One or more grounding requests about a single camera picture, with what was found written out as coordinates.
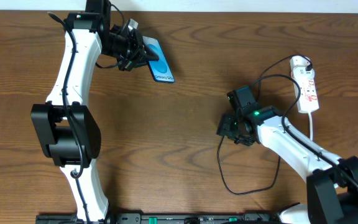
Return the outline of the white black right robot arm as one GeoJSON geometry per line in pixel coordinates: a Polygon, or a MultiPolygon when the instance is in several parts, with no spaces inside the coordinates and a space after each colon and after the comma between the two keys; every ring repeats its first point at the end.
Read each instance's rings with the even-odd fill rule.
{"type": "Polygon", "coordinates": [[[305,182],[307,203],[277,212],[278,223],[358,223],[358,157],[343,159],[294,128],[273,106],[262,108],[249,86],[230,91],[232,113],[217,134],[236,144],[271,149],[305,182]]]}

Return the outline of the white power strip socket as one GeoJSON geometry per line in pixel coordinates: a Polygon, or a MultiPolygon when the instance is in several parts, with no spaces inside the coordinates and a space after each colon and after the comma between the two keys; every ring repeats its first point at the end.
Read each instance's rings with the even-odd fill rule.
{"type": "Polygon", "coordinates": [[[319,109],[315,71],[308,58],[293,56],[290,59],[291,77],[300,87],[300,98],[296,103],[299,113],[312,113],[319,109]]]}

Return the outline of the blue screen Galaxy smartphone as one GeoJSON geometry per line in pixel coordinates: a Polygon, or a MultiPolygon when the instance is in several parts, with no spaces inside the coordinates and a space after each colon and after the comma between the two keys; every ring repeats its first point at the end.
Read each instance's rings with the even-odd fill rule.
{"type": "Polygon", "coordinates": [[[159,57],[157,61],[149,61],[149,69],[155,82],[174,83],[175,78],[167,63],[163,50],[157,39],[143,36],[143,41],[159,57]]]}

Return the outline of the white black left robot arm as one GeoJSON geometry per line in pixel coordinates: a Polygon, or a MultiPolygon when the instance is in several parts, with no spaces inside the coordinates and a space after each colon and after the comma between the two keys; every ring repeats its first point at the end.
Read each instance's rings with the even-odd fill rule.
{"type": "Polygon", "coordinates": [[[77,211],[72,215],[37,215],[36,223],[115,223],[99,179],[96,160],[101,131],[89,108],[90,85],[100,55],[116,58],[115,67],[131,71],[160,59],[145,42],[133,20],[111,25],[109,0],[87,1],[85,11],[61,19],[65,51],[56,82],[42,104],[30,113],[42,152],[70,184],[77,211]]]}

